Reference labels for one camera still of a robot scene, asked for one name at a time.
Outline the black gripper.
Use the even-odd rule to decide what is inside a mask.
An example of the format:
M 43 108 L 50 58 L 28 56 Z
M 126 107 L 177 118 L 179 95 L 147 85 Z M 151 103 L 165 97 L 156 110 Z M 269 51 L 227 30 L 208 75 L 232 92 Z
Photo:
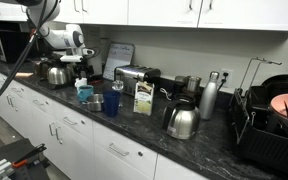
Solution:
M 80 55 L 64 55 L 60 58 L 62 62 L 73 63 L 73 71 L 79 79 L 82 78 L 82 74 L 85 74 L 87 78 L 94 74 L 92 65 L 87 64 L 87 59 Z

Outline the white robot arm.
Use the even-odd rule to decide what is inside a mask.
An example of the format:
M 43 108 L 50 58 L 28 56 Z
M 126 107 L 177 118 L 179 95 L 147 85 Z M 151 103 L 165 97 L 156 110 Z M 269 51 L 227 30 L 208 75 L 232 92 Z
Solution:
M 14 79 L 38 36 L 41 36 L 46 40 L 53 49 L 71 51 L 70 54 L 65 54 L 60 57 L 61 62 L 80 63 L 87 56 L 95 54 L 94 50 L 85 46 L 83 31 L 78 24 L 67 24 L 64 30 L 53 30 L 48 26 L 48 22 L 54 20 L 59 15 L 59 0 L 0 0 L 0 2 L 26 6 L 27 18 L 35 26 L 32 37 L 29 39 L 27 45 L 13 66 L 13 69 L 0 88 L 0 96 Z

